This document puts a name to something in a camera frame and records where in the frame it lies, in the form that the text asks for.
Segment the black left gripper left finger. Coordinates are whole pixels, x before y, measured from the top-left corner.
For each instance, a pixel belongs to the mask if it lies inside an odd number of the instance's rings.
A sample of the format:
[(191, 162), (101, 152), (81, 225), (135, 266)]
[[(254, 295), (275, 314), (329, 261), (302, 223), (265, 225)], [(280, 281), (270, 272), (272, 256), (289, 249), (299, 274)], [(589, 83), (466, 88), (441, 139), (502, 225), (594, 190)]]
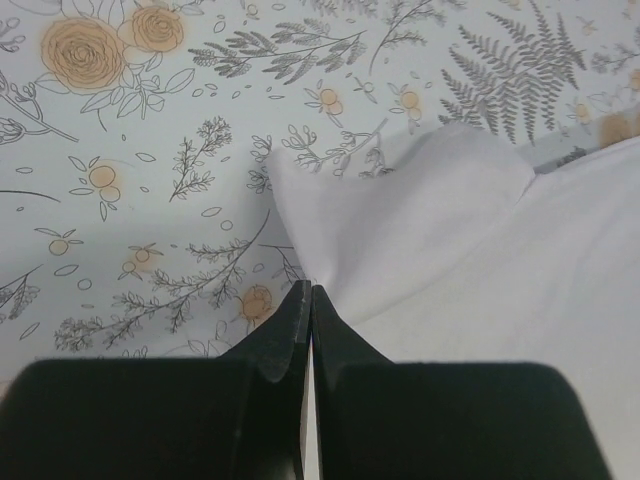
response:
[(5, 479), (299, 479), (311, 285), (214, 358), (61, 359), (1, 403)]

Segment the white t shirt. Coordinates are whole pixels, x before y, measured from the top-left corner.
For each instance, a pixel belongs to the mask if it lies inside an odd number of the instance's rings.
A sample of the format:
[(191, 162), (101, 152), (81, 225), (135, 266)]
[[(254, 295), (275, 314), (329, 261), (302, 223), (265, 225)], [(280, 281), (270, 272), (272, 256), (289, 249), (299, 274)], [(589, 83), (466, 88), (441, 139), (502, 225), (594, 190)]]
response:
[(394, 360), (557, 368), (617, 479), (639, 475), (639, 142), (538, 174), (461, 124), (374, 179), (266, 161), (305, 276)]

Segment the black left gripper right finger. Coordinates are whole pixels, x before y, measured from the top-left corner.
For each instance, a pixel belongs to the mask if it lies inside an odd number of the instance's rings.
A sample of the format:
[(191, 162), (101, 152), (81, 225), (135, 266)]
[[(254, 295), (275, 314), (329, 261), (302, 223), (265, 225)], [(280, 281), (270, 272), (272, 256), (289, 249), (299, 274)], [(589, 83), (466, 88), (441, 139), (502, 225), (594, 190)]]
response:
[(607, 479), (582, 405), (536, 363), (395, 363), (312, 290), (324, 479)]

